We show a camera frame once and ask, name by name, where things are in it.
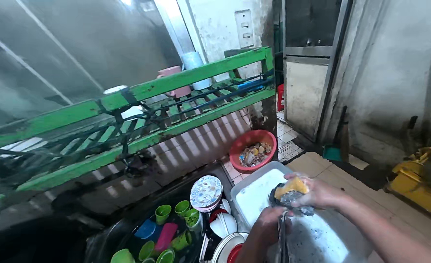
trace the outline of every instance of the green plastic cup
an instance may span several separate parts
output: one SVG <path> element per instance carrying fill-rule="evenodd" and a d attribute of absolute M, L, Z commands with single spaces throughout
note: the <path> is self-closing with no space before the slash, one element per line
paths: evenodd
<path fill-rule="evenodd" d="M 175 260 L 175 251 L 167 249 L 158 256 L 156 263 L 173 263 Z"/>
<path fill-rule="evenodd" d="M 139 251 L 139 256 L 138 256 L 139 261 L 143 261 L 147 258 L 157 257 L 158 252 L 154 250 L 154 247 L 155 247 L 154 241 L 146 242 L 142 246 L 141 251 Z"/>
<path fill-rule="evenodd" d="M 189 209 L 184 214 L 184 219 L 186 221 L 186 224 L 189 227 L 194 226 L 198 222 L 198 220 L 199 220 L 199 211 L 197 211 L 194 208 L 193 209 Z"/>
<path fill-rule="evenodd" d="M 169 205 L 159 206 L 156 209 L 156 223 L 158 225 L 165 224 L 165 221 L 168 218 L 168 215 L 172 211 L 172 207 Z"/>
<path fill-rule="evenodd" d="M 184 217 L 184 213 L 186 213 L 186 211 L 188 210 L 189 210 L 188 200 L 183 200 L 175 206 L 175 213 L 177 213 L 180 217 Z"/>
<path fill-rule="evenodd" d="M 174 248 L 176 251 L 183 250 L 187 246 L 191 245 L 191 240 L 191 232 L 188 230 L 184 231 L 183 234 L 172 240 L 172 248 Z"/>
<path fill-rule="evenodd" d="M 133 255 L 125 248 L 113 254 L 111 263 L 135 263 Z"/>

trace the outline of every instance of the dish rack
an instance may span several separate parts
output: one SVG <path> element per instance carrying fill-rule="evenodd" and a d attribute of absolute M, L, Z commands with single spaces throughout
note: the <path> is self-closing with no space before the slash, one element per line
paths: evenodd
<path fill-rule="evenodd" d="M 236 69 L 261 62 L 259 75 L 237 77 Z M 230 78 L 182 98 L 146 100 L 216 75 Z M 105 165 L 275 95 L 273 58 L 267 47 L 148 81 L 0 127 L 0 148 L 42 138 L 32 150 L 0 149 L 0 198 L 15 191 L 47 190 Z M 123 119 L 132 106 L 142 114 Z"/>

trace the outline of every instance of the red plate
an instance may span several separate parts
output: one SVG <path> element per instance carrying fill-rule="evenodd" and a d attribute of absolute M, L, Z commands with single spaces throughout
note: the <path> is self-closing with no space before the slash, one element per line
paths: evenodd
<path fill-rule="evenodd" d="M 209 217 L 209 224 L 212 223 L 212 221 L 214 221 L 217 218 L 217 215 L 220 213 L 228 214 L 228 212 L 222 208 L 215 210 L 214 212 L 212 212 L 211 216 Z"/>
<path fill-rule="evenodd" d="M 240 250 L 242 250 L 242 246 L 243 244 L 238 244 L 232 248 L 227 259 L 227 263 L 235 263 L 238 253 L 240 253 Z"/>

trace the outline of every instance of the hand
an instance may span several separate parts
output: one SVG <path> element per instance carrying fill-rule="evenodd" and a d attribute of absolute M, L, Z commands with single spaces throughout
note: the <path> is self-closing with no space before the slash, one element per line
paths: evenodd
<path fill-rule="evenodd" d="M 254 223 L 250 235 L 252 233 L 256 235 L 258 242 L 263 242 L 265 246 L 275 244 L 278 241 L 278 219 L 286 210 L 282 206 L 264 208 Z"/>
<path fill-rule="evenodd" d="M 321 180 L 311 179 L 301 173 L 285 175 L 285 179 L 297 177 L 309 188 L 309 192 L 292 202 L 293 207 L 314 206 L 319 208 L 337 208 L 348 195 Z"/>

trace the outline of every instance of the yellow sponge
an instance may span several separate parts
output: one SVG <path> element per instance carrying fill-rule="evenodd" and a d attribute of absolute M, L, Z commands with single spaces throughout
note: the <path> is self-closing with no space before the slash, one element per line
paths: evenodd
<path fill-rule="evenodd" d="M 278 200 L 282 197 L 282 195 L 291 192 L 298 191 L 302 194 L 306 194 L 309 192 L 308 187 L 301 181 L 300 178 L 295 177 L 293 180 L 289 180 L 285 186 L 279 187 L 275 190 L 274 197 Z"/>

